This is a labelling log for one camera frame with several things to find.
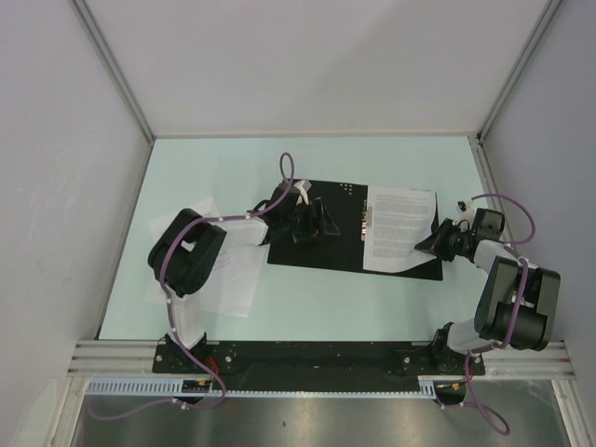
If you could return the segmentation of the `printed paper sheet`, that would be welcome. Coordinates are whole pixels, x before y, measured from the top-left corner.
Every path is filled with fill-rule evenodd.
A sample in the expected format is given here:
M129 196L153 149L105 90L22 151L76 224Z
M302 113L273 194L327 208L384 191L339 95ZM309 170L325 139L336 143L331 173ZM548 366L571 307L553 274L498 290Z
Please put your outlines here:
M370 185L363 269L400 274L434 259L415 249L432 233L437 214L436 193L429 190Z
M160 276L169 247L181 230L196 219L218 214L215 199L210 196L149 221L154 242L148 255L149 267L155 279L163 280L179 301L198 299L205 307L221 306L232 299L233 285L242 279L242 250L225 249L223 233L208 223L198 224L185 235L172 253L165 276Z

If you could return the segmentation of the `black clip folder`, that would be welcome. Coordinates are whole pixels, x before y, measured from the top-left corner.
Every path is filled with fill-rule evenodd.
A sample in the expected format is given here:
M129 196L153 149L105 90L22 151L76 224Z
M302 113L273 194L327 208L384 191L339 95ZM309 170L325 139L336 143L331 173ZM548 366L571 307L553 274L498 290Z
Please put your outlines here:
M273 210L280 228L269 237L269 264L345 271L359 274L388 275L401 278L443 280L441 261L419 265L400 274L386 274L363 269L365 217L368 187L361 184L312 181L310 204L301 204L286 217L281 208ZM318 199L341 230L339 237L320 233Z

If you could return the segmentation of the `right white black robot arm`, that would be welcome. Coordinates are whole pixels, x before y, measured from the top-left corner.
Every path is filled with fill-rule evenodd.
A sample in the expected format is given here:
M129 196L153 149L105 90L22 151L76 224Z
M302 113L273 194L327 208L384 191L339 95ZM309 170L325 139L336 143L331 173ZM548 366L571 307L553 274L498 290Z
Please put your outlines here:
M507 347L539 352L550 342L561 276L501 241L505 223L498 211L466 210L414 246L443 262L465 258L487 274L474 317L435 332L429 361L441 374L454 374L466 356Z

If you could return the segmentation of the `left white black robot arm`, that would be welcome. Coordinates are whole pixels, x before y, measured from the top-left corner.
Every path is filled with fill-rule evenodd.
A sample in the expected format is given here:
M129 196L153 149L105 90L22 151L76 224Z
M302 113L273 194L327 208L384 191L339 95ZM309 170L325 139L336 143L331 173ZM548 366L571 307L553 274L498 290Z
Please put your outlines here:
M206 330L194 296L208 281L221 251L260 247L288 237L294 244L317 243L341 235L322 197L311 197L311 183L282 182L272 196L233 216L207 217L190 208L178 212L153 248L147 263L166 293L173 360L186 372L206 360L200 345Z

